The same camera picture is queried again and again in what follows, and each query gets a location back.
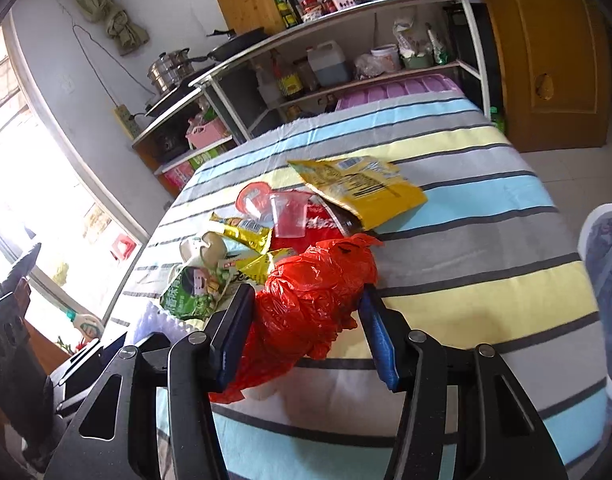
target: floor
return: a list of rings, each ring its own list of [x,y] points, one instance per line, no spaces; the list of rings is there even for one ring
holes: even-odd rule
[[[602,148],[551,150],[522,155],[544,183],[575,238],[586,216],[612,202],[612,108]]]

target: white wall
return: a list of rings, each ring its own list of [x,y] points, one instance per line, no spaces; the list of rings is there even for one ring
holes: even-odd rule
[[[97,41],[116,52],[102,25],[87,23],[73,0],[18,0],[12,17],[20,47],[44,99],[82,159],[139,224],[152,232],[170,196],[133,152],[116,123],[113,104],[83,57],[70,17],[58,1]],[[121,58],[132,75],[149,88],[146,73],[160,52],[190,47],[190,54],[199,56],[224,42],[223,38],[206,38],[213,29],[225,28],[217,0],[115,1],[150,34],[150,42],[137,53]],[[115,100],[133,113],[143,111],[150,94],[84,33],[78,34]]]

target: yellow wrapper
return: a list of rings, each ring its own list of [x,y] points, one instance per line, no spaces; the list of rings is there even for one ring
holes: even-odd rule
[[[237,240],[259,254],[265,254],[270,247],[272,229],[264,227],[254,220],[243,218],[222,218],[211,214],[209,229],[232,240]]]
[[[285,249],[278,249],[271,251],[266,254],[262,254],[259,258],[255,258],[252,262],[250,260],[238,260],[235,262],[235,267],[241,270],[248,277],[255,280],[260,285],[266,283],[268,275],[275,269],[275,264],[284,258],[289,256],[295,256],[297,251],[290,247]]]
[[[315,193],[357,216],[365,230],[426,201],[395,165],[373,156],[288,163]]]

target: striped tablecloth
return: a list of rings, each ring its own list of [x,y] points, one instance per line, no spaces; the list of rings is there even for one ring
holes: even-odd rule
[[[180,262],[180,240],[195,235],[214,210],[238,214],[234,202],[247,183],[300,187],[287,160],[351,155],[397,164],[428,197],[419,210],[376,229],[384,241],[373,254],[385,304],[445,345],[496,345],[569,476],[579,477],[600,440],[606,405],[593,291],[542,183],[458,92],[296,121],[208,162],[154,232],[107,333],[124,330],[144,298],[164,291],[170,267]],[[304,359],[254,398],[215,405],[214,418],[234,478],[378,479],[402,405],[403,394],[391,394],[378,379],[359,328],[342,332],[326,360]],[[449,428],[443,478],[451,477],[453,439]]]

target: power strip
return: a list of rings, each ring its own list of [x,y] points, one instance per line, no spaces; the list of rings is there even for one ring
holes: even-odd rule
[[[125,105],[119,105],[118,107],[113,108],[113,115],[115,115],[115,119],[117,119],[117,122],[121,124],[124,133],[129,139],[133,140],[142,132],[142,129],[140,128],[139,124],[137,124],[135,119],[131,119],[131,113],[128,111],[128,108],[126,108]]]

